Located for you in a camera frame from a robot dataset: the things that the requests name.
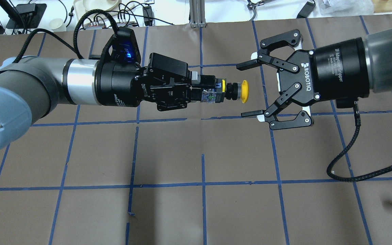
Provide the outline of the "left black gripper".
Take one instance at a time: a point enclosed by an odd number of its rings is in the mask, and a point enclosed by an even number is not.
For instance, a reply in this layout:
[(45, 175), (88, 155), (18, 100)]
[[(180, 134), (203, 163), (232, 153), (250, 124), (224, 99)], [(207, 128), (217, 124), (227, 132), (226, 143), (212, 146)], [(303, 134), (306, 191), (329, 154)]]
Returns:
[(118, 62), (104, 55), (96, 71), (96, 96), (108, 107), (138, 107), (141, 101), (157, 104), (157, 110), (180, 110), (187, 104), (222, 103), (224, 94), (192, 94), (191, 88), (214, 89), (216, 77), (189, 71), (188, 64), (151, 53), (148, 65)]

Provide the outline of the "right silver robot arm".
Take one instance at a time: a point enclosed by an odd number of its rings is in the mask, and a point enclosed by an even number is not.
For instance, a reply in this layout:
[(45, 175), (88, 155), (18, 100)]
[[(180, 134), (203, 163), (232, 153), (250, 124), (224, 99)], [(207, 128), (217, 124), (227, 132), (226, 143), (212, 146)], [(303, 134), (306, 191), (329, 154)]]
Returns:
[(302, 50), (297, 29), (261, 40), (240, 71), (269, 65), (277, 69), (279, 97), (266, 110), (241, 113), (266, 121), (271, 130), (309, 127), (310, 106), (335, 100), (338, 108), (358, 109), (358, 98), (392, 91), (392, 29), (314, 50)]

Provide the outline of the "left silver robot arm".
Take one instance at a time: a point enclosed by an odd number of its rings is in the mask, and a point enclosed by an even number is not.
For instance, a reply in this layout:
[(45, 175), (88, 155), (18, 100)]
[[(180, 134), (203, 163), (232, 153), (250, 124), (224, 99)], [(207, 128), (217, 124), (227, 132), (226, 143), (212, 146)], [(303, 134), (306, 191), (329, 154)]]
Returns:
[(138, 107), (164, 112), (192, 102), (236, 100), (238, 85), (190, 71), (185, 62), (152, 53), (149, 64), (100, 59), (24, 57), (0, 69), (0, 149), (16, 141), (58, 104)]

